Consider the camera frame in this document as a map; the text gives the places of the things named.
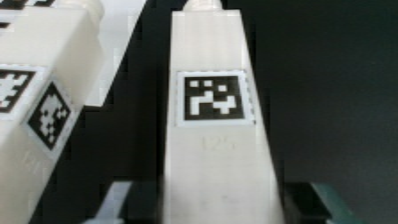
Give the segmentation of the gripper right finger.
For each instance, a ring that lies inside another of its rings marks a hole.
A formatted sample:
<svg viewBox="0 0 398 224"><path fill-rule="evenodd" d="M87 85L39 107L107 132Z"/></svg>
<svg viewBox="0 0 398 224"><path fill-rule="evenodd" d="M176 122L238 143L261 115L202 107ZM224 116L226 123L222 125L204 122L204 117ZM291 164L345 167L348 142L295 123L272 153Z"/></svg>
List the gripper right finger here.
<svg viewBox="0 0 398 224"><path fill-rule="evenodd" d="M286 184L286 224L366 224L327 184Z"/></svg>

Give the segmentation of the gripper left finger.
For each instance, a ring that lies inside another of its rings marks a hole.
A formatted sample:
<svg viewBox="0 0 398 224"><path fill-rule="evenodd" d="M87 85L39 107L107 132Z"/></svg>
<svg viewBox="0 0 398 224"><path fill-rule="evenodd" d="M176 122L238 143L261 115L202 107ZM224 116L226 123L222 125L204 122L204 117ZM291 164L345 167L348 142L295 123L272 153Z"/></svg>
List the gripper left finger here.
<svg viewBox="0 0 398 224"><path fill-rule="evenodd" d="M96 215L82 224L126 224L126 219L121 217L121 210L133 185L133 181L115 181L110 184Z"/></svg>

